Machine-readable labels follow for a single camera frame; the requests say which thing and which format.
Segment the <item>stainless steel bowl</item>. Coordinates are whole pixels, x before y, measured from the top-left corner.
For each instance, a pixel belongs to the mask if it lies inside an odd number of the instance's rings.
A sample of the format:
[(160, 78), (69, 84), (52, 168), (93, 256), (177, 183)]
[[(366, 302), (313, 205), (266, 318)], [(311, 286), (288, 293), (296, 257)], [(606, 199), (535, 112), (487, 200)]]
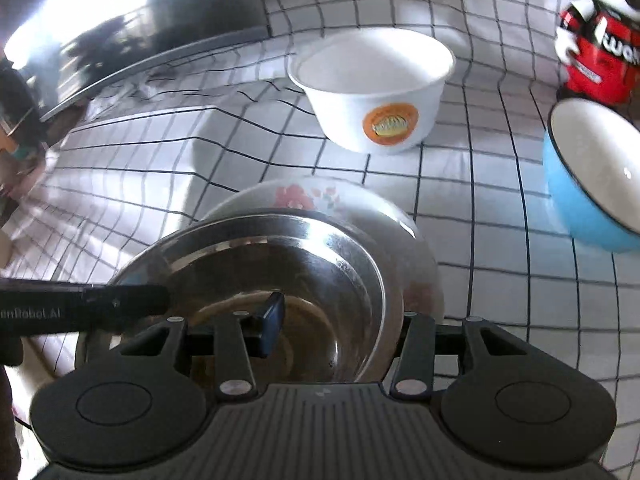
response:
[(276, 348), (254, 359), (268, 382), (378, 382), (390, 368), (404, 305), (383, 249), (354, 226), (312, 211), (265, 210), (166, 236), (117, 272), (114, 285), (163, 285), (170, 315), (203, 327), (285, 298)]

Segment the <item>floral white plate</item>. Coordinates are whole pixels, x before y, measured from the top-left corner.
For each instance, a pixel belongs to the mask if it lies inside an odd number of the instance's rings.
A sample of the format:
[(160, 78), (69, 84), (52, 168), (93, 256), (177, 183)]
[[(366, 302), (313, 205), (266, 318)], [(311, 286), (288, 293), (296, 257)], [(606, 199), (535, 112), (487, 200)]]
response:
[(306, 176), (259, 183), (227, 198), (205, 218), (262, 209), (313, 211), (324, 220), (365, 232), (396, 266), (405, 308), (436, 322), (444, 319), (442, 281), (431, 247), (416, 222), (394, 203), (349, 180)]

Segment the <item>blue enamel bowl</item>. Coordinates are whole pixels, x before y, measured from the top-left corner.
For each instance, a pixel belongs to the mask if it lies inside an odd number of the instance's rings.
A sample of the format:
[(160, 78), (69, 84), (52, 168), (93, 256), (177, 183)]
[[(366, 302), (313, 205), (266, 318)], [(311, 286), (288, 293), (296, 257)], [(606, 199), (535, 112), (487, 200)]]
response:
[(576, 240), (608, 252), (639, 249), (639, 130), (615, 110), (566, 99), (550, 110), (544, 176)]

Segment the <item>white paper bowl orange logo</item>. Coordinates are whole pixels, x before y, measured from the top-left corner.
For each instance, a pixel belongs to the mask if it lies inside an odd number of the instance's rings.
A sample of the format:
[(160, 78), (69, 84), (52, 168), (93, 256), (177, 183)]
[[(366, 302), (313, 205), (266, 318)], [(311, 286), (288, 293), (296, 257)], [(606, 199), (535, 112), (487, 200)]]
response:
[(413, 30), (354, 29), (300, 49), (288, 66), (322, 132), (356, 153), (386, 155), (420, 144), (434, 128), (456, 57)]

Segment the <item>checkered white tablecloth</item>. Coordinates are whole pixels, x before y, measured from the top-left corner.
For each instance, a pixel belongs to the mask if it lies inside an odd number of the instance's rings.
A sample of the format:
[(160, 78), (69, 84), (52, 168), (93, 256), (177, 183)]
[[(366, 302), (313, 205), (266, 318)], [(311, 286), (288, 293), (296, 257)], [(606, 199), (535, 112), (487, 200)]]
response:
[[(639, 258), (573, 240), (544, 183), (542, 138), (570, 0), (265, 0), (272, 35), (104, 89), (54, 148), (4, 229), (11, 278), (104, 282), (236, 192), (306, 174), (360, 183), (416, 220), (439, 264), (445, 318), (475, 314), (608, 389), (603, 463), (639, 474)], [(457, 58), (428, 138), (355, 154), (321, 132), (286, 66), (343, 30), (402, 26)]]

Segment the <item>stainless steel appliance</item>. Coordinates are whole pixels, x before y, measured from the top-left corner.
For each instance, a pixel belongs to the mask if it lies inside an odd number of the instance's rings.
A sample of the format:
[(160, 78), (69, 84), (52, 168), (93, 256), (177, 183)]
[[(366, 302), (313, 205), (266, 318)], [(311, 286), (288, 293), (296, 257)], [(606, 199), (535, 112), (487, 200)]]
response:
[(268, 36), (264, 0), (1, 0), (1, 47), (43, 119), (137, 70)]

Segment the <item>red white robot toy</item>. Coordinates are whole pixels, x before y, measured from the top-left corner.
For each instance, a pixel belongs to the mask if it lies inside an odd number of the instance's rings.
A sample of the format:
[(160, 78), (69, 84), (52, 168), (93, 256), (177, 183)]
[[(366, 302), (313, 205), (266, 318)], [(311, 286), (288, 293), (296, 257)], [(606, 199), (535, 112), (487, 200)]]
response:
[(559, 100), (627, 103), (639, 84), (639, 0), (570, 0), (554, 50), (567, 73)]

